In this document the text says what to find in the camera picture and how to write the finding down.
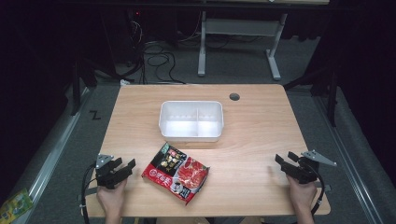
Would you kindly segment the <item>green and yellow packet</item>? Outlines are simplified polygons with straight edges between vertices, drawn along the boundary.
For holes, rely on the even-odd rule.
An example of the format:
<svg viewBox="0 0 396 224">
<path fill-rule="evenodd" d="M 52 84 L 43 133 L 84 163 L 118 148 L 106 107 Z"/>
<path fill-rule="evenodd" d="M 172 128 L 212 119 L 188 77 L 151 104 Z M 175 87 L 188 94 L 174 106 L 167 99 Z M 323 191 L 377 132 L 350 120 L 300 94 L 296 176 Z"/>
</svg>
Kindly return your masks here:
<svg viewBox="0 0 396 224">
<path fill-rule="evenodd" d="M 33 207 L 33 201 L 27 189 L 22 189 L 6 200 L 0 207 L 0 224 L 11 224 Z"/>
</svg>

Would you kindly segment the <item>person's right hand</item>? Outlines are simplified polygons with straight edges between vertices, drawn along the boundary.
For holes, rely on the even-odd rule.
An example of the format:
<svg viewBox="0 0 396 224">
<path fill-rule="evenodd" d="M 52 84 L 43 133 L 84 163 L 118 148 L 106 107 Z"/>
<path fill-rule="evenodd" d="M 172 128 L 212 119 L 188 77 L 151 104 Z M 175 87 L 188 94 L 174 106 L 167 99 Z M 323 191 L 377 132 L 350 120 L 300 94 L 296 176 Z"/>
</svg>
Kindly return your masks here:
<svg viewBox="0 0 396 224">
<path fill-rule="evenodd" d="M 287 176 L 290 183 L 290 200 L 297 214 L 311 213 L 311 205 L 317 194 L 314 182 L 300 184 L 296 179 Z"/>
</svg>

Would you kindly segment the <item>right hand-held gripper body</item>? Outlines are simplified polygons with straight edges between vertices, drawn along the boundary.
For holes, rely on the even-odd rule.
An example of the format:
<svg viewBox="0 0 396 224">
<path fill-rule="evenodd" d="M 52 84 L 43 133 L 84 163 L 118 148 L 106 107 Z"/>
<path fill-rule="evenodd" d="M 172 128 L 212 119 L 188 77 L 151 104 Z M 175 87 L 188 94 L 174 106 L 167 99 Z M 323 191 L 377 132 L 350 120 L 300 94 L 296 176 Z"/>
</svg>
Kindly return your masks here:
<svg viewBox="0 0 396 224">
<path fill-rule="evenodd" d="M 297 166 L 292 165 L 290 172 L 284 173 L 296 179 L 300 184 L 316 181 L 319 178 L 318 168 L 321 163 L 330 166 L 337 165 L 335 161 L 331 161 L 315 150 L 302 152 L 300 161 L 297 163 Z"/>
</svg>

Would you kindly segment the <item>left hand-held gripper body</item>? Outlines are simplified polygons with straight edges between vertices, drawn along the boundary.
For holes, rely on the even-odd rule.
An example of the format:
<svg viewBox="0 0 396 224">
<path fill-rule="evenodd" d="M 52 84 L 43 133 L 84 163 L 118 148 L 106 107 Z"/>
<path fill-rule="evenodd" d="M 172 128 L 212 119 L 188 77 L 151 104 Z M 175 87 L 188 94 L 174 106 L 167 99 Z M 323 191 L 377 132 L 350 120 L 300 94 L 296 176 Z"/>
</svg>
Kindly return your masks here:
<svg viewBox="0 0 396 224">
<path fill-rule="evenodd" d="M 120 166 L 115 170 L 111 170 L 109 162 L 114 161 L 113 156 L 99 154 L 95 164 L 95 177 L 97 185 L 106 187 L 107 189 L 114 189 L 121 181 L 128 178 L 128 175 L 123 175 L 120 172 Z"/>
</svg>

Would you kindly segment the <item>grey metal desk frame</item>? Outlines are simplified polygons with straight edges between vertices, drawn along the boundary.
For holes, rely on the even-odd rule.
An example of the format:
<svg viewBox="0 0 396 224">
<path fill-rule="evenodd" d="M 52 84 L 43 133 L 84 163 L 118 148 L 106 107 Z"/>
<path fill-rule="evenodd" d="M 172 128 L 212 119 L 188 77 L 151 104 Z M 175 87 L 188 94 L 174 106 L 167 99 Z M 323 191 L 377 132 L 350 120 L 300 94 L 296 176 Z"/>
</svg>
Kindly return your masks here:
<svg viewBox="0 0 396 224">
<path fill-rule="evenodd" d="M 206 17 L 206 12 L 203 11 L 201 18 L 201 37 L 197 75 L 199 77 L 205 76 L 205 40 L 207 35 L 271 36 L 274 39 L 274 43 L 270 49 L 265 51 L 265 56 L 273 79 L 280 80 L 281 75 L 276 63 L 276 50 L 285 27 L 287 17 L 288 15 L 284 13 L 280 16 L 278 21 L 208 19 Z"/>
</svg>

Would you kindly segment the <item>person's left hand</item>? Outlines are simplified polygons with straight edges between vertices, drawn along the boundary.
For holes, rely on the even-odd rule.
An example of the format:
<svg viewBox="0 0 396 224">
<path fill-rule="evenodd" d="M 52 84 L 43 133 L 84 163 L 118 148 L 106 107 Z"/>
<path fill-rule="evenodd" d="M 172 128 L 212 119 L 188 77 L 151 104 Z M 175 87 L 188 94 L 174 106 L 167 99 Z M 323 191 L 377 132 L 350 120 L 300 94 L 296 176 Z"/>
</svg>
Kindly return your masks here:
<svg viewBox="0 0 396 224">
<path fill-rule="evenodd" d="M 114 189 L 107 189 L 102 186 L 97 188 L 96 197 L 104 209 L 106 217 L 120 217 L 126 184 L 127 180 L 123 180 Z"/>
</svg>

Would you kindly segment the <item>silver metal floor rail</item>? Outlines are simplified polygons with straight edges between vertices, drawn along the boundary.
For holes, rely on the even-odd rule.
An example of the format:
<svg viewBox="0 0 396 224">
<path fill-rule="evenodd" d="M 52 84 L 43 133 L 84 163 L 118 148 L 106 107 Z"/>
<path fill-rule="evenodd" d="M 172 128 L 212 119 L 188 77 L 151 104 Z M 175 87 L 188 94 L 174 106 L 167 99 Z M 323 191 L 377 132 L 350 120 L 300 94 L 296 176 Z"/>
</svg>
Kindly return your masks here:
<svg viewBox="0 0 396 224">
<path fill-rule="evenodd" d="M 11 224 L 27 224 L 35 206 L 43 195 L 53 172 L 59 162 L 71 133 L 74 131 L 79 117 L 79 110 L 86 104 L 92 95 L 92 90 L 84 87 L 80 92 L 80 106 L 73 111 L 72 91 L 66 92 L 69 102 L 62 115 L 55 122 L 45 141 L 34 154 L 22 175 L 20 176 L 14 191 L 27 189 L 28 195 L 33 202 L 33 207 Z"/>
<path fill-rule="evenodd" d="M 338 101 L 335 125 L 320 97 L 313 98 L 335 142 L 339 163 L 369 224 L 396 224 L 396 188 L 372 151 L 345 99 Z"/>
</svg>

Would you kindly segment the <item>red and black food packet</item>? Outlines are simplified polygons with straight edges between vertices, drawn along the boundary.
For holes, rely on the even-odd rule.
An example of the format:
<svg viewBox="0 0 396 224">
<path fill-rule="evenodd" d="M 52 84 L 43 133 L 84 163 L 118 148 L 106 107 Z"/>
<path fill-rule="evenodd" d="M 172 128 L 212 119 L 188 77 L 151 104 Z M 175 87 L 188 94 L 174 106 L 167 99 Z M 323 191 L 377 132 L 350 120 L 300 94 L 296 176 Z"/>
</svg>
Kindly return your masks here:
<svg viewBox="0 0 396 224">
<path fill-rule="evenodd" d="M 188 204 L 205 183 L 209 170 L 198 160 L 165 143 L 141 176 Z"/>
</svg>

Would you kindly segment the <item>black metal stand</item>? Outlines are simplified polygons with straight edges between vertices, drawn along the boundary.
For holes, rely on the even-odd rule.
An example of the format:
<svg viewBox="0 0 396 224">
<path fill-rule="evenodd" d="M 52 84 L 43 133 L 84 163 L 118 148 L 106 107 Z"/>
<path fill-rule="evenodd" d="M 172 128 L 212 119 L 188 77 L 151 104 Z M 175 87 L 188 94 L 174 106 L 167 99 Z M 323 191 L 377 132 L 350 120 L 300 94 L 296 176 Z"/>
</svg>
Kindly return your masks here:
<svg viewBox="0 0 396 224">
<path fill-rule="evenodd" d="M 80 108 L 80 79 L 78 75 L 78 59 L 74 60 L 72 64 L 72 96 L 73 96 L 73 106 L 72 106 L 72 116 L 75 116 Z"/>
<path fill-rule="evenodd" d="M 329 74 L 329 95 L 327 105 L 327 118 L 330 124 L 335 127 L 335 106 L 337 93 L 337 74 L 332 70 Z"/>
</svg>

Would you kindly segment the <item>white divided plastic container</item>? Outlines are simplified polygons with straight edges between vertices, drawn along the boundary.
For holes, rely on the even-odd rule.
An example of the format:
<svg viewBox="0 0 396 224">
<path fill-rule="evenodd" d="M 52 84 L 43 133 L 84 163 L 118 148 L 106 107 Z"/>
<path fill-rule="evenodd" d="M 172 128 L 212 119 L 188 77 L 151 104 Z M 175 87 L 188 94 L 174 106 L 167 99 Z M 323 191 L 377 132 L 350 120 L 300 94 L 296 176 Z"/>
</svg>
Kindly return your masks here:
<svg viewBox="0 0 396 224">
<path fill-rule="evenodd" d="M 217 142 L 224 127 L 222 104 L 217 101 L 166 101 L 159 128 L 168 142 Z"/>
</svg>

